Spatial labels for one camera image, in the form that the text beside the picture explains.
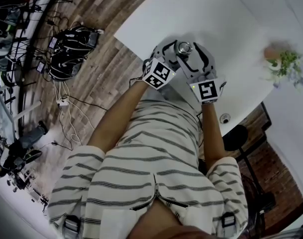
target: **black stool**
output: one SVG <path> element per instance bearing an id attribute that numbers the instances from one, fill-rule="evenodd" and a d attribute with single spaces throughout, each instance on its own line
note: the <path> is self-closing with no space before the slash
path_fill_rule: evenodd
<path id="1" fill-rule="evenodd" d="M 256 185 L 256 188 L 257 188 L 259 194 L 261 194 L 263 192 L 263 189 L 262 189 L 261 185 L 259 184 L 259 181 L 253 171 L 253 168 L 247 158 L 246 153 L 242 149 L 242 146 L 246 143 L 247 138 L 248 138 L 247 128 L 243 125 L 237 125 L 234 129 L 232 129 L 229 133 L 227 133 L 223 137 L 224 149 L 226 151 L 235 151 L 235 150 L 240 151 L 241 155 L 239 158 L 244 159 L 244 161 L 247 165 L 247 168 L 250 171 L 252 179 Z"/>

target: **shoe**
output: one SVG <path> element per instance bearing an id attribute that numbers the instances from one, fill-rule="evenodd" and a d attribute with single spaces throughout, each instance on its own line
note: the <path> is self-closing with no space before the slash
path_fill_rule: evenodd
<path id="1" fill-rule="evenodd" d="M 40 120 L 40 121 L 38 122 L 38 125 L 39 125 L 41 128 L 44 129 L 44 134 L 47 134 L 48 129 L 47 129 L 46 125 L 44 124 L 44 122 Z"/>
<path id="2" fill-rule="evenodd" d="M 42 151 L 40 150 L 32 150 L 24 156 L 24 161 L 26 164 L 31 163 L 35 159 L 39 158 L 42 155 Z"/>

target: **strap buckle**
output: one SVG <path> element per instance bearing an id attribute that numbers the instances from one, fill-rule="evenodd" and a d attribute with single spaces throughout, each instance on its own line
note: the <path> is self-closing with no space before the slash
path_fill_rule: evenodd
<path id="1" fill-rule="evenodd" d="M 227 212 L 222 216 L 222 227 L 224 230 L 224 237 L 230 238 L 235 235 L 235 215 Z"/>
<path id="2" fill-rule="evenodd" d="M 63 225 L 63 238 L 76 239 L 80 231 L 80 219 L 75 216 L 67 216 Z"/>

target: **green plant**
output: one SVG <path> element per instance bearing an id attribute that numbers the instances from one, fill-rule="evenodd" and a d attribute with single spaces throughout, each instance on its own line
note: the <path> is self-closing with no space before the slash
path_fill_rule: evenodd
<path id="1" fill-rule="evenodd" d="M 267 59 L 271 64 L 269 67 L 274 86 L 276 88 L 280 85 L 280 80 L 283 77 L 287 77 L 288 81 L 293 82 L 294 87 L 298 85 L 303 86 L 303 60 L 302 55 L 295 51 L 283 51 L 280 53 L 280 60 Z"/>

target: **white shirt with black stripes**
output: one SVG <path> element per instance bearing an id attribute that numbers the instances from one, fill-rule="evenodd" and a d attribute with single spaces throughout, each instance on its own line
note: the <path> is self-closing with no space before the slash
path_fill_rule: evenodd
<path id="1" fill-rule="evenodd" d="M 141 100 L 114 149 L 72 151 L 48 205 L 50 223 L 61 231 L 81 202 L 80 238 L 124 239 L 159 198 L 181 224 L 236 238 L 248 219 L 238 165 L 225 157 L 206 176 L 199 172 L 199 129 L 187 104 Z M 227 212 L 235 216 L 232 235 L 222 227 Z"/>

